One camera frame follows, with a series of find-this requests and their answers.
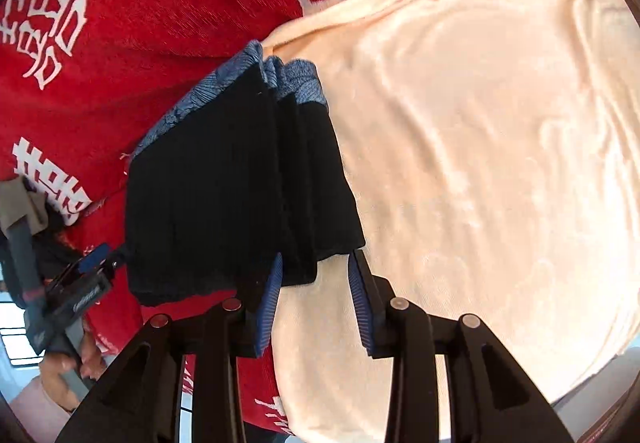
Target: grey cloth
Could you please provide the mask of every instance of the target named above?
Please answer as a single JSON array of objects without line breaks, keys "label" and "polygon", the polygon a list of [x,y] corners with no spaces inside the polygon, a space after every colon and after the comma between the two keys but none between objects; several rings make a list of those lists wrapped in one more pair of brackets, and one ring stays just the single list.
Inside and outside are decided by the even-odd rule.
[{"label": "grey cloth", "polygon": [[22,177],[0,182],[0,230],[6,235],[7,229],[24,216],[27,217],[31,235],[45,230],[49,217],[45,209],[43,194],[30,192],[25,188]]}]

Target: person's hand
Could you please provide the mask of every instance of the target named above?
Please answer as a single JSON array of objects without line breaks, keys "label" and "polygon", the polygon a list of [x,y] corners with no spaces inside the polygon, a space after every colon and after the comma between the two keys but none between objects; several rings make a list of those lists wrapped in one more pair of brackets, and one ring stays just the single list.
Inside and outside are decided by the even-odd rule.
[{"label": "person's hand", "polygon": [[[107,368],[100,349],[95,344],[94,336],[85,332],[80,346],[80,376],[98,379]],[[80,402],[76,395],[69,390],[62,378],[67,371],[76,368],[73,358],[61,353],[47,351],[40,362],[40,379],[45,393],[66,411],[72,411]]]}]

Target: ribbed rubber pad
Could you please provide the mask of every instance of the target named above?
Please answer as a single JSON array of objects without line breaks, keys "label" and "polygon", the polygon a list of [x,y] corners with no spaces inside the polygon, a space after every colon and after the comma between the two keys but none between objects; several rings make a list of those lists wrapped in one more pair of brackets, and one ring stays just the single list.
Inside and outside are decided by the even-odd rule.
[{"label": "ribbed rubber pad", "polygon": [[255,314],[255,351],[261,356],[269,345],[271,339],[271,328],[278,305],[278,296],[282,286],[282,255],[279,253],[273,261],[271,272],[264,287],[264,294],[260,301],[260,307]]},{"label": "ribbed rubber pad", "polygon": [[373,341],[373,313],[367,294],[364,289],[364,282],[358,269],[358,263],[355,256],[352,254],[349,256],[349,288],[351,289],[351,299],[353,300],[353,308],[356,312],[356,320],[358,322],[358,330],[360,331],[360,340],[367,354],[372,355],[374,350]]}]

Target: window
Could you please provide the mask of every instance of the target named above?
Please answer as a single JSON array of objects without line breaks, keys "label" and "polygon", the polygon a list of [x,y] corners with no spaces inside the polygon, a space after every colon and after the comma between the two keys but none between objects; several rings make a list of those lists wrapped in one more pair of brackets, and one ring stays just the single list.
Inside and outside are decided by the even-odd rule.
[{"label": "window", "polygon": [[14,367],[36,365],[44,354],[44,351],[40,355],[33,352],[24,329],[23,315],[24,311],[13,302],[0,302],[0,337]]}]

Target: metal pin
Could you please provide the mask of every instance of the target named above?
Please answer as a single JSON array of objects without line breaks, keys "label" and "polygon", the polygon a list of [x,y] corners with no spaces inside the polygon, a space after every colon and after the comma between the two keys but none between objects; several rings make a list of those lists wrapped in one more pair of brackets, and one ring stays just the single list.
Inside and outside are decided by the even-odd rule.
[{"label": "metal pin", "polygon": [[465,315],[462,317],[462,323],[471,329],[476,329],[480,327],[480,319],[475,315]]},{"label": "metal pin", "polygon": [[151,317],[151,327],[163,328],[169,323],[169,317],[163,313]]},{"label": "metal pin", "polygon": [[237,298],[228,298],[222,302],[225,311],[238,311],[242,307],[242,302]]},{"label": "metal pin", "polygon": [[409,307],[409,301],[402,297],[393,297],[389,304],[391,304],[393,309],[398,309],[399,311],[404,311]]}]

